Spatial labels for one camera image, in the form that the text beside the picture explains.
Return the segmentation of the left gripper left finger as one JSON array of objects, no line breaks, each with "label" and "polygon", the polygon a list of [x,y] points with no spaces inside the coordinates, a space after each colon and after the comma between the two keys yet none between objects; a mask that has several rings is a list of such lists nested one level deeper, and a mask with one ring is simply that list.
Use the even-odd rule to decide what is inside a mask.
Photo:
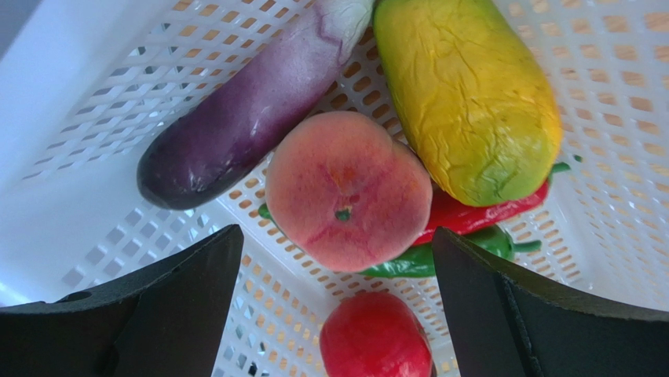
[{"label": "left gripper left finger", "polygon": [[229,225],[125,276],[1,311],[4,376],[209,376],[238,277]]}]

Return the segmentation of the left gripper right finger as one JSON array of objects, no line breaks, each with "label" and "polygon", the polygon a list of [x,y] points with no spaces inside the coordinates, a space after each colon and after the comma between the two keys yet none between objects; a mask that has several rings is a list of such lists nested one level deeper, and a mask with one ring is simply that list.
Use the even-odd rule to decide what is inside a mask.
[{"label": "left gripper right finger", "polygon": [[665,376],[668,315],[591,295],[448,229],[433,258],[463,376]]}]

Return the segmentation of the red tomato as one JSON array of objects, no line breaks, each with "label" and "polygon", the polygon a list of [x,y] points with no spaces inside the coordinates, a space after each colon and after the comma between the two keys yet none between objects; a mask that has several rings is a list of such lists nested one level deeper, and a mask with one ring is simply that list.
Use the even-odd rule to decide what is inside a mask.
[{"label": "red tomato", "polygon": [[342,302],[320,331],[329,376],[423,376],[433,358],[412,310],[389,293],[368,292]]}]

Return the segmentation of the pink peach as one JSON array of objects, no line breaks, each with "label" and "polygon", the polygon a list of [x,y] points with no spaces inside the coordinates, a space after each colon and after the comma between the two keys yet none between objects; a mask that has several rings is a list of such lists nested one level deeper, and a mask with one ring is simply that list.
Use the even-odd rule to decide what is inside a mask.
[{"label": "pink peach", "polygon": [[433,188],[420,160],[383,127],[358,112],[327,112],[280,143],[265,198],[278,228],[308,256],[359,272],[413,244]]}]

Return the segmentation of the green chili pepper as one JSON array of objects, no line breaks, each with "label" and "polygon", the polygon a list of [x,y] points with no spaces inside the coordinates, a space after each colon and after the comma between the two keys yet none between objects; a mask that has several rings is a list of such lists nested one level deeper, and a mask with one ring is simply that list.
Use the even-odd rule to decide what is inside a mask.
[{"label": "green chili pepper", "polygon": [[[498,223],[462,236],[487,252],[511,262],[517,253],[538,251],[542,247],[540,240],[525,243],[513,241],[513,237]],[[372,266],[360,274],[383,278],[434,276],[432,240],[421,245],[412,245],[397,258]]]}]

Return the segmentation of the red chili pepper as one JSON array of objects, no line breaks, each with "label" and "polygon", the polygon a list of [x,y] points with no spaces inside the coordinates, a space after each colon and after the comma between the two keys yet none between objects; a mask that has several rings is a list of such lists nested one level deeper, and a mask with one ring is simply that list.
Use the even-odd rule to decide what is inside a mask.
[{"label": "red chili pepper", "polygon": [[567,163],[555,163],[548,178],[533,194],[489,207],[468,206],[452,198],[446,192],[437,190],[433,193],[428,224],[413,245],[430,242],[435,230],[439,227],[450,229],[459,235],[466,235],[532,210],[546,200],[553,174],[570,169]]}]

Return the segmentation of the yellow green mango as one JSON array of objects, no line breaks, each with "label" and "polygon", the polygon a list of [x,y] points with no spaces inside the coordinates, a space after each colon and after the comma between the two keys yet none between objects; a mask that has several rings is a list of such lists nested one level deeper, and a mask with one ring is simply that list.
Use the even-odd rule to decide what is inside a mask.
[{"label": "yellow green mango", "polygon": [[558,156],[543,70],[491,1],[380,1],[378,54],[408,144],[473,207],[523,199]]}]

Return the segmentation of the purple eggplant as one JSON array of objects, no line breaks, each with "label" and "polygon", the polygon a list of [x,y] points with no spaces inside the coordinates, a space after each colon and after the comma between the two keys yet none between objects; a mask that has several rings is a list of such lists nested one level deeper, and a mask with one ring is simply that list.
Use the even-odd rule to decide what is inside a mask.
[{"label": "purple eggplant", "polygon": [[256,57],[148,147],[137,187],[187,210],[246,177],[316,106],[367,29],[371,1],[316,1]]}]

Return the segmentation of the white plastic basket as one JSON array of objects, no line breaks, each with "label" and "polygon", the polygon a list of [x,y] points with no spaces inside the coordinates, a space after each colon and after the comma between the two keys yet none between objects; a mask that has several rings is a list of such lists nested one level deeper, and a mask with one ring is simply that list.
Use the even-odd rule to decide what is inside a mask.
[{"label": "white plastic basket", "polygon": [[[593,295],[668,307],[668,4],[499,1],[554,88],[564,137],[539,208],[503,223],[517,263]],[[1,55],[1,302],[54,302],[230,223],[242,265],[213,373],[322,376],[339,300],[390,291],[416,310],[437,372],[459,368],[434,279],[327,271],[258,214],[265,166],[195,210],[136,185],[152,139],[231,78],[307,1],[43,1]]]}]

